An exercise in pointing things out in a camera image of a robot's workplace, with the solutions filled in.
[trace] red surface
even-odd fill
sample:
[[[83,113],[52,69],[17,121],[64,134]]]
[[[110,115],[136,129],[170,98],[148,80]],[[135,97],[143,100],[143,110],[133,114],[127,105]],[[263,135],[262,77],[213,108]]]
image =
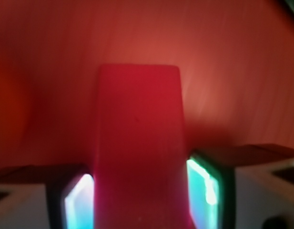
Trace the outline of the red surface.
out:
[[[188,228],[179,69],[103,65],[98,86],[96,228]]]

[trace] white surface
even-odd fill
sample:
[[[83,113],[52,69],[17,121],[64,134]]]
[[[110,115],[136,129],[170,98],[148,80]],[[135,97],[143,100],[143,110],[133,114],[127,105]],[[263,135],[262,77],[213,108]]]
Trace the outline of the white surface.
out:
[[[0,184],[10,194],[0,200],[0,229],[50,228],[43,184]]]
[[[274,216],[294,228],[294,184],[272,174],[288,167],[294,167],[294,158],[235,170],[236,228],[262,228]]]

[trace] red plastic piece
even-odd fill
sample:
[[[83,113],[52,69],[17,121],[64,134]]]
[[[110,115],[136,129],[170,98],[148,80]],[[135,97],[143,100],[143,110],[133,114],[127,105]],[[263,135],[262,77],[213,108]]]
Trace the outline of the red plastic piece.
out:
[[[100,67],[95,228],[189,227],[179,69]]]

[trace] teal light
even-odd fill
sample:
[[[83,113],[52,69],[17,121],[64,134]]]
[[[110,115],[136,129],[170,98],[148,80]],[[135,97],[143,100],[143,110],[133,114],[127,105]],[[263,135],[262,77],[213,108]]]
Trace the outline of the teal light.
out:
[[[187,160],[190,214],[199,229],[218,228],[218,181],[192,159]]]
[[[94,180],[81,177],[64,200],[67,229],[92,229],[94,226]]]

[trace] orange background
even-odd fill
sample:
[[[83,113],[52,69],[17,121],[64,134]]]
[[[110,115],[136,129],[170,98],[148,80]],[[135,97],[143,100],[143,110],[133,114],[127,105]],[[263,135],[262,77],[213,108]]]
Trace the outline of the orange background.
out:
[[[276,0],[0,0],[0,53],[32,94],[0,167],[92,166],[97,71],[110,62],[180,68],[188,148],[294,148],[294,19]]]

